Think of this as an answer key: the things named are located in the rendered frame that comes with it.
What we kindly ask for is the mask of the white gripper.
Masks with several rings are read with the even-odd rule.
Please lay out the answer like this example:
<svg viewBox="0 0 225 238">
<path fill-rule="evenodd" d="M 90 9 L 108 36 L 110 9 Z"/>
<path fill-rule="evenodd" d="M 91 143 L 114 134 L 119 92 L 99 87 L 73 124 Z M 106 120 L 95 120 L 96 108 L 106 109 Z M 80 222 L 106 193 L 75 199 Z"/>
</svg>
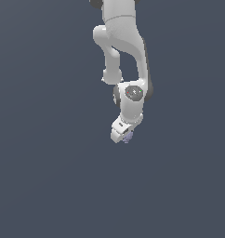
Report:
<svg viewBox="0 0 225 238">
<path fill-rule="evenodd" d="M 121 116 L 118 116 L 112 123 L 111 139 L 115 143 L 120 141 L 128 143 L 133 137 L 135 126 L 135 123 L 126 123 L 122 120 Z"/>
</svg>

